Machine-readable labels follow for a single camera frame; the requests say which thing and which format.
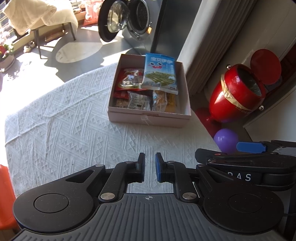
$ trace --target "cartoon face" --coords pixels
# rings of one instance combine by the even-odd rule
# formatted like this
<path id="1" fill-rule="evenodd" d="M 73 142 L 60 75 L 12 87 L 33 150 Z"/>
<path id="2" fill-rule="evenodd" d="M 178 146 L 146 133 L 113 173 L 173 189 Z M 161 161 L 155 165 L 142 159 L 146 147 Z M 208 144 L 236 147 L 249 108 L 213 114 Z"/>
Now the cartoon face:
<path id="1" fill-rule="evenodd" d="M 161 62 L 150 62 L 148 66 L 152 66 L 154 69 L 161 69 L 163 67 L 163 63 Z"/>

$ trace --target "blue snack bag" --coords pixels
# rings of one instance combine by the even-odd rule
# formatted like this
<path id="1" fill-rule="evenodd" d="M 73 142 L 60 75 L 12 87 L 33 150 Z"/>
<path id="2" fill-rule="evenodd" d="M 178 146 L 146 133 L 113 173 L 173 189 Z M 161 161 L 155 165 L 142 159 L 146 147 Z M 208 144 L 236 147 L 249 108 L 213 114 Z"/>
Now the blue snack bag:
<path id="1" fill-rule="evenodd" d="M 141 88 L 178 94 L 175 59 L 162 54 L 147 53 Z"/>

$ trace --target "red lid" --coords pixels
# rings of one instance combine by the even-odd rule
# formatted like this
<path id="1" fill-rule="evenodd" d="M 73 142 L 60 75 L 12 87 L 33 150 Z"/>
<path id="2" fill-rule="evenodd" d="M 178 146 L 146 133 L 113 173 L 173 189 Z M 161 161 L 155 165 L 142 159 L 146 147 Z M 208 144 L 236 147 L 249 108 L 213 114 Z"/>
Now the red lid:
<path id="1" fill-rule="evenodd" d="M 257 50 L 251 57 L 251 70 L 265 85 L 274 84 L 281 76 L 281 62 L 267 49 Z"/>

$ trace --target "shoe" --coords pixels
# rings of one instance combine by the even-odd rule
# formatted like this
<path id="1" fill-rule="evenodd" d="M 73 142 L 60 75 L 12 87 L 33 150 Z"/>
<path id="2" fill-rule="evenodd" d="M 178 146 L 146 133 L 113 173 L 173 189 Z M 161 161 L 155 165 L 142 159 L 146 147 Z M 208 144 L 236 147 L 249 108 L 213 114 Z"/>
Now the shoe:
<path id="1" fill-rule="evenodd" d="M 31 52 L 31 47 L 29 46 L 29 45 L 25 45 L 24 46 L 24 53 L 29 53 L 29 52 Z"/>
<path id="2" fill-rule="evenodd" d="M 36 44 L 33 41 L 30 41 L 28 45 L 31 47 L 31 49 L 36 47 Z"/>

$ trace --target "red base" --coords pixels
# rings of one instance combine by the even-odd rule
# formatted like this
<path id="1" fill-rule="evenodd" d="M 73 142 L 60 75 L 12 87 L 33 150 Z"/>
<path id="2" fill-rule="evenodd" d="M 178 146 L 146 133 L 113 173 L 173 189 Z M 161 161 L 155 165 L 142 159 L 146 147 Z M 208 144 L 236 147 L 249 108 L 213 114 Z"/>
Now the red base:
<path id="1" fill-rule="evenodd" d="M 208 108 L 198 108 L 195 111 L 195 114 L 199 118 L 200 122 L 204 125 L 204 127 L 207 129 L 209 134 L 212 138 L 214 138 L 217 131 L 219 131 L 222 128 L 222 125 L 220 122 L 215 121 L 209 112 Z"/>

